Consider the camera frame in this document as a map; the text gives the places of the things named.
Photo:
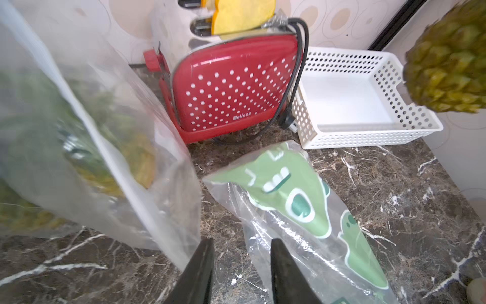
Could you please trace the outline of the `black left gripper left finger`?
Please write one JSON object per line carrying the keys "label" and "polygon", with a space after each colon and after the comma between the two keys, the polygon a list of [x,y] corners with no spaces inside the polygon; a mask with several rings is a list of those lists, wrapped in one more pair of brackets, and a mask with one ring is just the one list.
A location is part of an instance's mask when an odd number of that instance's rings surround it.
{"label": "black left gripper left finger", "polygon": [[202,239],[172,292],[163,304],[211,303],[215,247],[212,238]]}

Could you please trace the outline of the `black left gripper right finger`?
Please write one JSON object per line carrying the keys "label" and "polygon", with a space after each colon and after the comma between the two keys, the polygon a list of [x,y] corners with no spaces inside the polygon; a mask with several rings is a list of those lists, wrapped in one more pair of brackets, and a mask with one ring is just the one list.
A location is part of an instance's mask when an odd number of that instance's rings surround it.
{"label": "black left gripper right finger", "polygon": [[321,304],[281,239],[272,240],[270,256],[274,303]]}

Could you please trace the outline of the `green printed zip-top bag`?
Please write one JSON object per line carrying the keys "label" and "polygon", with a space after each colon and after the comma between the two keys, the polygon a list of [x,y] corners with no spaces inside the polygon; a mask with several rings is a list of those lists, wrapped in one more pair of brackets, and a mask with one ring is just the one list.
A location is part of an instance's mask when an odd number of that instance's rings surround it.
{"label": "green printed zip-top bag", "polygon": [[344,202],[295,141],[248,153],[204,177],[212,197],[242,223],[249,257],[269,288],[271,242],[285,244],[322,303],[396,303],[384,271]]}

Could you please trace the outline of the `pineapple from green bag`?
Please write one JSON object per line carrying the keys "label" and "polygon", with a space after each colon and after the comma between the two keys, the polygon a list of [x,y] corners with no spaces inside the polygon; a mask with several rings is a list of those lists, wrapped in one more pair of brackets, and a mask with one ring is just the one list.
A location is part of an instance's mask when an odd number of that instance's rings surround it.
{"label": "pineapple from green bag", "polygon": [[412,101],[436,113],[485,108],[485,1],[464,1],[425,28],[406,52]]}

